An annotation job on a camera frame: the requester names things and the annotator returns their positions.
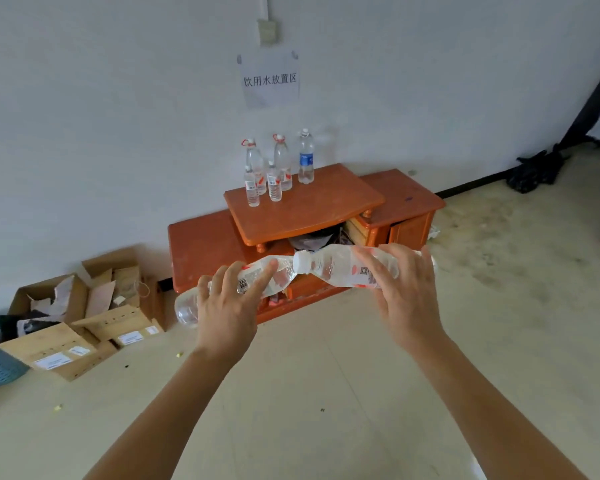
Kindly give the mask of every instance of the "plastic water bottle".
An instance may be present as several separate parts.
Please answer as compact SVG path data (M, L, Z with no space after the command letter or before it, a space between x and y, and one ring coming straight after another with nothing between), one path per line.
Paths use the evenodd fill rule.
M300 134L300 170L298 181L302 184L310 184L313 181L313 136L307 128Z
M253 138L243 139L242 145L247 147L247 165L251 167L256 177L258 195L264 195L267 193L267 184L264 181L264 160L262 159L260 150Z
M263 298L273 296L289 286L297 273L293 267L291 256L266 256L245 266L238 274L238 293L246 293L256 278L261 274L267 263L273 258L278 260L278 270L262 294ZM185 291L176 298L176 317L184 324L195 325L198 323L198 288Z
M258 186L256 185L256 176L249 165L244 166L244 188L247 190L247 202L250 207L260 205L260 196L258 195Z
M291 177L291 155L285 143L285 136L278 133L273 135L276 141L276 147L273 149L273 159L276 166L282 174L282 192L290 190L294 185L293 177Z
M267 168L267 183L269 184L269 197L272 202L279 202L282 200L282 174L276 167L276 162L269 160L269 167Z
M398 259L378 248L365 248L380 261L394 278L398 277ZM314 274L337 287L380 288L368 267L353 254L353 246L330 244L314 253L299 251L294 256L294 271Z

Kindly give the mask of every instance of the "cardboard box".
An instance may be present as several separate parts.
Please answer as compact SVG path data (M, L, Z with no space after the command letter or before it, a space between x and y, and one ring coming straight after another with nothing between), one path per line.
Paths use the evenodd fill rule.
M96 346L94 353L85 355L84 357L74 360L71 363L61 365L51 370L51 372L58 374L62 379L71 382L77 379L81 375L92 370L97 364L105 359L108 359L115 354L118 349L110 341L101 342Z
M116 272L123 271L128 280L129 270L138 266L133 248L113 251L88 261L82 265L97 284L113 279ZM117 308L87 317L75 324L87 328L100 340L113 340L119 346L131 345L147 337L164 332L164 313L162 312L162 294L156 279L147 278L136 283L135 295L125 298ZM128 283L118 290L128 293Z
M16 291L9 315L23 315L35 300L54 298L54 289L68 275L24 286ZM89 289L73 275L72 290L64 315L64 323L8 340L0 348L33 369L49 371L96 351L99 340L76 322L84 317Z

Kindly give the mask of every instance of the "white bottle cap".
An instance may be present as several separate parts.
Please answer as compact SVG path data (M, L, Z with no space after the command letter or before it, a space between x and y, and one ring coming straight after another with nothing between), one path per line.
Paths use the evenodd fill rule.
M298 274L307 274L311 271L311 264L313 262L312 253L304 250L298 251L294 254L294 271Z

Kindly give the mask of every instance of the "hand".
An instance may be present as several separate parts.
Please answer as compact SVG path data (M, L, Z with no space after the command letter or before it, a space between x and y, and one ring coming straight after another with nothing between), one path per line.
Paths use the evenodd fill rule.
M256 309L260 297L278 270L272 259L245 294L238 293L238 273L244 266L236 261L222 266L213 278L198 281L198 343L196 351L221 361L229 369L242 358L256 336Z
M373 273L380 289L374 289L380 313L392 339L410 354L423 346L432 346L446 338L440 323L436 282L429 249L422 256L401 244L381 244L383 251L398 259L400 271L392 277L387 268L371 253L356 246L356 256Z

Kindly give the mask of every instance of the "person's left hand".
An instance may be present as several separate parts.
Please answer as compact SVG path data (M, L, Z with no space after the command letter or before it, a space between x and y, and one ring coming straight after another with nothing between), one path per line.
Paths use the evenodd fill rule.
M198 281L198 343L195 351L233 367L247 352L256 335L256 309L260 297L278 270L272 259L245 294L238 293L238 273L244 266L236 261L222 266L213 278Z

